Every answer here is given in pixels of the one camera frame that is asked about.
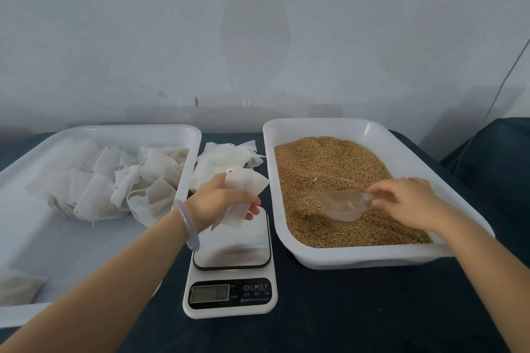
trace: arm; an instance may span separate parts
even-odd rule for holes
[[[225,177],[214,176],[185,202],[198,232],[232,204],[253,202],[250,211],[259,212],[257,197],[223,188]],[[180,213],[169,212],[19,329],[0,346],[0,353],[115,351],[187,239]]]
[[[513,352],[530,347],[530,270],[473,219],[436,196],[423,179],[383,180],[368,192],[393,194],[374,200],[406,226],[437,233],[456,259]]]

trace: barley tea grain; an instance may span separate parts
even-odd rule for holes
[[[306,137],[274,148],[287,226],[300,242],[320,248],[432,243],[426,232],[369,209],[353,222],[318,215],[311,191],[360,190],[392,176],[360,145],[333,137]]]

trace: bracelet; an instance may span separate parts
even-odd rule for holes
[[[191,251],[199,250],[199,234],[197,233],[197,229],[195,229],[195,223],[191,218],[190,212],[186,208],[186,205],[181,200],[175,199],[173,201],[173,208],[180,211],[180,215],[182,216],[182,219],[184,219],[184,223],[186,225],[186,228],[188,229],[189,238],[186,244],[188,245]]]

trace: scale control panel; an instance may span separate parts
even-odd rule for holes
[[[188,304],[194,310],[267,304],[272,287],[267,278],[205,280],[191,285]]]

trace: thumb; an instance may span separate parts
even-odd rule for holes
[[[388,213],[394,208],[395,203],[386,199],[375,199],[372,201],[372,207],[376,209],[384,209]]]
[[[256,196],[253,196],[245,190],[239,190],[235,188],[225,188],[224,200],[225,203],[230,206],[234,204],[250,204],[256,199]]]

